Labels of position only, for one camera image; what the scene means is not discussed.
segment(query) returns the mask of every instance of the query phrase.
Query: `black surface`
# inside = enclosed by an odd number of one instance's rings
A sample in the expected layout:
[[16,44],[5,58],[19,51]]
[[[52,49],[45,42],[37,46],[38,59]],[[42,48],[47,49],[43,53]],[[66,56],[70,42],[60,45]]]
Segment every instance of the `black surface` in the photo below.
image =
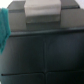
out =
[[44,84],[44,74],[2,76],[1,80],[2,84]]
[[10,37],[1,56],[1,73],[34,73],[44,71],[43,37]]
[[84,71],[51,72],[46,77],[46,84],[84,84]]
[[83,10],[62,10],[60,23],[26,25],[24,12],[9,13],[9,21],[2,84],[84,84]]
[[[76,3],[75,0],[61,0],[61,3],[62,3],[62,9],[79,8],[79,5]],[[13,1],[8,6],[8,9],[10,12],[21,12],[21,11],[24,11],[24,4],[25,4],[25,1]]]
[[46,35],[46,70],[84,70],[84,32]]

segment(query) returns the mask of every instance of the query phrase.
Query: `teal object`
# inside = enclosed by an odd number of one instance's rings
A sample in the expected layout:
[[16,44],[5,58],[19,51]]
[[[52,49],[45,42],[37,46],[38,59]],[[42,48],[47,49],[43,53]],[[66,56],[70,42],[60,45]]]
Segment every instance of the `teal object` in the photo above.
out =
[[8,9],[2,8],[0,9],[0,54],[2,54],[10,34]]

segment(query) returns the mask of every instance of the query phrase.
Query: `black plastic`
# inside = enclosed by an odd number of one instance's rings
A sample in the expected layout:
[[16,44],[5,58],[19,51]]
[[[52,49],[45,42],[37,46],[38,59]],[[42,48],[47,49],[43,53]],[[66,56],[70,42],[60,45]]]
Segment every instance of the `black plastic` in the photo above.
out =
[[2,84],[44,84],[44,74],[23,74],[14,76],[3,76]]
[[10,37],[1,56],[1,73],[44,72],[43,42],[41,36]]
[[84,84],[83,71],[51,72],[46,77],[46,84]]
[[59,23],[26,25],[24,18],[9,13],[2,84],[84,84],[84,11],[62,10]]

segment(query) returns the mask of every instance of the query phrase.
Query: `blurry object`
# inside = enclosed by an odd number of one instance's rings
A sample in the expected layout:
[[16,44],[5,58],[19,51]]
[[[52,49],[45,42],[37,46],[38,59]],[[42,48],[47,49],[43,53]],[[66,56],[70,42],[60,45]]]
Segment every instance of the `blurry object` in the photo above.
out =
[[26,0],[27,23],[60,21],[60,0]]

